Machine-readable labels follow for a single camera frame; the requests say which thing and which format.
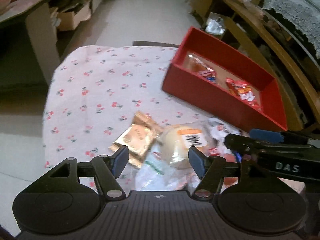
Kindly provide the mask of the cluttered side table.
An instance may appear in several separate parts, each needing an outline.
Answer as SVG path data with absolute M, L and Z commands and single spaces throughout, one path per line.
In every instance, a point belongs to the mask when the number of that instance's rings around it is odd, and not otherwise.
M 1 12 L 2 88 L 50 83 L 74 33 L 53 27 L 55 1 L 17 0 Z M 91 14 L 101 1 L 91 0 Z

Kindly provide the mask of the white plastic bag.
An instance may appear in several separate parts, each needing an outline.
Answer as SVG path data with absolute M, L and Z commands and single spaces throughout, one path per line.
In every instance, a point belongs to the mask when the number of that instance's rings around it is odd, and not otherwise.
M 205 32 L 210 35 L 222 35 L 225 30 L 226 28 L 223 16 L 211 12 L 207 18 Z

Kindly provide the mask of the white long snack packet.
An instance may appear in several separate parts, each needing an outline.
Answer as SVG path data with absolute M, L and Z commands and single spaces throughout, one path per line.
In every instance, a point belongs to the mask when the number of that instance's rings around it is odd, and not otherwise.
M 139 191 L 178 191 L 193 192 L 200 180 L 192 168 L 177 169 L 169 165 L 160 152 L 158 143 L 146 155 L 135 176 L 135 190 Z

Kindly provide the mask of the red cardboard box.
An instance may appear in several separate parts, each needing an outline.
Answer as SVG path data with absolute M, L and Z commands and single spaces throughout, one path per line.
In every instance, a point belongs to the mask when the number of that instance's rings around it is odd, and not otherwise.
M 193 71 L 190 56 L 208 64 L 216 72 L 216 81 Z M 259 107 L 233 93 L 227 78 L 247 83 Z M 171 60 L 162 89 L 246 132 L 253 128 L 287 130 L 276 78 L 236 49 L 194 27 L 189 28 Z

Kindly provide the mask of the white lace cloth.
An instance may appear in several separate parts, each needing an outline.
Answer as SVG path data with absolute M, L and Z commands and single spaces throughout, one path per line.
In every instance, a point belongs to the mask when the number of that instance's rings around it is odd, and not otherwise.
M 263 9 L 273 9 L 289 20 L 313 45 L 319 59 L 319 0 L 264 0 Z

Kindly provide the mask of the cherry print tablecloth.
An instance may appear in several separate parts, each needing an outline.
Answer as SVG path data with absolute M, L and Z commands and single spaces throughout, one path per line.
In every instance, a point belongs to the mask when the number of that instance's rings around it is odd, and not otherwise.
M 113 154 L 109 147 L 137 111 L 163 129 L 217 117 L 163 91 L 177 50 L 86 46 L 73 51 L 55 70 L 49 88 L 43 115 L 45 167 L 69 157 L 86 162 Z M 238 129 L 240 135 L 248 134 Z M 118 178 L 126 193 L 135 190 L 138 170 L 128 163 Z

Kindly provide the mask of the gold foil snack packet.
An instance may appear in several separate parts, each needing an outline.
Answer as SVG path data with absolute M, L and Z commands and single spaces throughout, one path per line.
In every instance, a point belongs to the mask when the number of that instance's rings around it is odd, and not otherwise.
M 121 146 L 129 149 L 129 164 L 140 169 L 146 159 L 148 150 L 163 133 L 163 127 L 151 117 L 137 111 L 132 124 L 109 147 L 115 153 Z

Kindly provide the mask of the white pink snack packet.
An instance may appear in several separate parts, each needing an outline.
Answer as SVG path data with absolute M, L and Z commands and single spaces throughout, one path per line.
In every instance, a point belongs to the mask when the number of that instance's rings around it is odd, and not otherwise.
M 209 150 L 210 155 L 223 157 L 230 163 L 237 163 L 237 156 L 225 146 L 225 137 L 229 134 L 240 135 L 240 130 L 217 117 L 208 119 L 206 129 L 215 145 Z

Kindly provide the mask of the bread bun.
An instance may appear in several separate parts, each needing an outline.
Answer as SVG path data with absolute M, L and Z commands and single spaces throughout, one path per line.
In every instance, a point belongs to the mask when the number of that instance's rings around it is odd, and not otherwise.
M 205 121 L 171 125 L 163 129 L 159 136 L 162 159 L 176 169 L 189 168 L 188 151 L 196 147 L 204 155 L 209 155 L 216 146 Z

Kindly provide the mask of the wooden tv cabinet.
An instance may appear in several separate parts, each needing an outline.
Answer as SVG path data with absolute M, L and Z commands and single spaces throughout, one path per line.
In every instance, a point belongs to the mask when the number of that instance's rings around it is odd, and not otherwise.
M 221 41 L 249 56 L 273 75 L 283 100 L 287 126 L 319 136 L 319 60 L 295 29 L 260 7 L 262 0 L 190 0 L 205 24 L 211 13 L 224 20 Z

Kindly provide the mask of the red chip bag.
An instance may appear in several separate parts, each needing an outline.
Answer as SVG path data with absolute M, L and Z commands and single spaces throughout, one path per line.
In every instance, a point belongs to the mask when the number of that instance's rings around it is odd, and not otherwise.
M 261 106 L 257 101 L 253 90 L 246 81 L 233 80 L 230 77 L 227 77 L 226 85 L 232 95 L 238 97 L 241 101 L 249 104 L 254 109 L 261 110 Z

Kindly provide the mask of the orange bread in wrapper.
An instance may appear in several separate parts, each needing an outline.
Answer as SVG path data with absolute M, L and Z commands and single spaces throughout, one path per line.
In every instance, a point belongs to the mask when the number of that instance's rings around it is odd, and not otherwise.
M 193 54 L 186 57 L 185 67 L 196 75 L 216 83 L 216 71 Z

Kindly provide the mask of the white cardboard box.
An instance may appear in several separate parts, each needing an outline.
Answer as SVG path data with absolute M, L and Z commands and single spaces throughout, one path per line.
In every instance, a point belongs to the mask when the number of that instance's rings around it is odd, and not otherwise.
M 52 25 L 59 31 L 74 31 L 91 18 L 91 0 L 60 0 L 49 7 Z

